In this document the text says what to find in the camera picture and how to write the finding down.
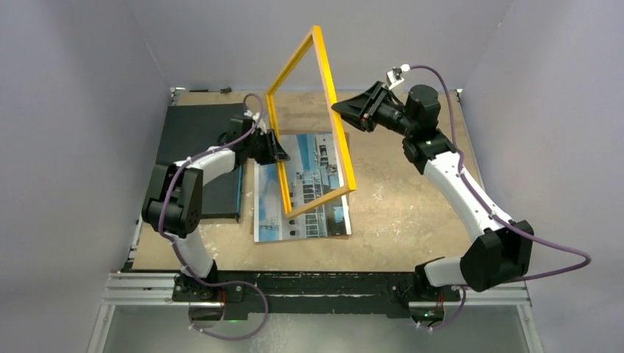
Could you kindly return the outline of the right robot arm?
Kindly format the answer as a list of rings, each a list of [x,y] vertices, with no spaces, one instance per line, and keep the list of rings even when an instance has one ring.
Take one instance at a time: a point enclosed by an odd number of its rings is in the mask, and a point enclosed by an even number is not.
[[[470,236],[471,246],[463,256],[416,266],[413,289],[418,297],[431,299],[447,285],[482,292],[528,272],[532,242],[513,229],[532,234],[531,225],[502,211],[464,167],[462,153],[438,128],[441,105],[434,88],[415,85],[401,102],[376,82],[332,108],[361,131],[383,126],[401,135],[407,160],[439,189]]]

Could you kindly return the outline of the dark blue flat box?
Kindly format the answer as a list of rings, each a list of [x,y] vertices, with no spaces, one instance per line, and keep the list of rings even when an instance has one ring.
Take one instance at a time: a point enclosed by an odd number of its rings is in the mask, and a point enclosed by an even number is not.
[[[217,144],[230,128],[230,119],[244,113],[242,103],[170,106],[157,150],[157,161],[172,163],[192,157]],[[215,178],[202,191],[202,219],[213,223],[239,222],[244,168]]]

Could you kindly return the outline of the yellow picture frame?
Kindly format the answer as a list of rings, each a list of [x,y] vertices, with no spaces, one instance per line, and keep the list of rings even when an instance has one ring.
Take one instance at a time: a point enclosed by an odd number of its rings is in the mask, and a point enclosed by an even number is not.
[[[339,170],[343,176],[343,184],[335,190],[332,190],[329,193],[313,200],[312,202],[308,202],[300,207],[295,208],[291,205],[291,196],[288,189],[288,180],[286,176],[286,166],[283,162],[279,162],[277,164],[277,176],[280,183],[280,193],[283,201],[283,209],[285,212],[285,216],[288,219],[295,218],[309,210],[315,209],[319,206],[322,206],[342,196],[346,196],[349,193],[357,190],[355,172],[352,165],[349,147],[347,144],[347,136],[345,133],[344,125],[341,122],[339,114],[332,109],[332,105],[337,102],[337,94],[333,81],[333,75],[330,68],[330,61],[328,59],[327,49],[325,46],[325,39],[323,36],[322,28],[319,25],[313,25],[311,27],[302,42],[291,55],[285,67],[277,75],[277,78],[273,81],[273,83],[266,91],[266,106],[269,112],[269,125],[274,130],[276,136],[280,137],[280,129],[278,124],[278,116],[274,101],[274,95],[277,93],[278,89],[286,81],[288,76],[296,68],[296,66],[310,49],[313,49],[315,52],[316,62],[318,64],[319,73],[322,78],[322,87],[325,94],[325,103],[327,106],[327,113],[331,122],[334,147],[335,150],[338,152],[337,162]]]

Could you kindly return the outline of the building and sky photo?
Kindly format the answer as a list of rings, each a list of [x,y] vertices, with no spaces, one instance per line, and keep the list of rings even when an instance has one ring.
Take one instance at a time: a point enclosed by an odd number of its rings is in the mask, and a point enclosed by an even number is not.
[[[280,145],[290,157],[285,167],[292,208],[301,207],[342,186],[343,176],[338,169],[332,133],[282,135]],[[352,234],[346,196],[287,218],[276,165],[256,165],[254,187],[253,235],[256,243],[349,237]]]

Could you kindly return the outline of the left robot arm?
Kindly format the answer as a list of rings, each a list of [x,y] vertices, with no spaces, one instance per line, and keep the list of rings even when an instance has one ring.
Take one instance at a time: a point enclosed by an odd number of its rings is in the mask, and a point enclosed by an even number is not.
[[[217,145],[174,163],[155,164],[141,211],[143,222],[168,241],[182,275],[192,278],[191,292],[202,301],[215,298],[220,285],[216,261],[198,230],[204,186],[248,160],[271,165],[289,159],[263,114],[247,110],[230,123]]]

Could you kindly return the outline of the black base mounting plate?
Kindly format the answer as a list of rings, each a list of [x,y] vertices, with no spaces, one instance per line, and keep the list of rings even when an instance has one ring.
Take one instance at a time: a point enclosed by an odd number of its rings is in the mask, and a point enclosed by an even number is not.
[[[450,286],[424,288],[412,272],[230,271],[218,270],[203,285],[178,273],[172,299],[193,306],[215,304],[227,320],[250,313],[376,314],[418,316],[440,301],[457,304]]]

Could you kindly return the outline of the aluminium rail frame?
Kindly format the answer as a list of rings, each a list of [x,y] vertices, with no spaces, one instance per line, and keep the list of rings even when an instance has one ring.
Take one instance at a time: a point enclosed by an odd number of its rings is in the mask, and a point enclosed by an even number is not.
[[[102,293],[101,308],[88,345],[89,352],[102,352],[114,310],[122,306],[188,306],[174,302],[174,274],[121,273],[109,275]],[[478,293],[468,289],[464,307],[511,306],[517,309],[522,333],[529,352],[543,352],[544,347],[533,319],[531,299],[526,284],[517,282],[499,285]]]

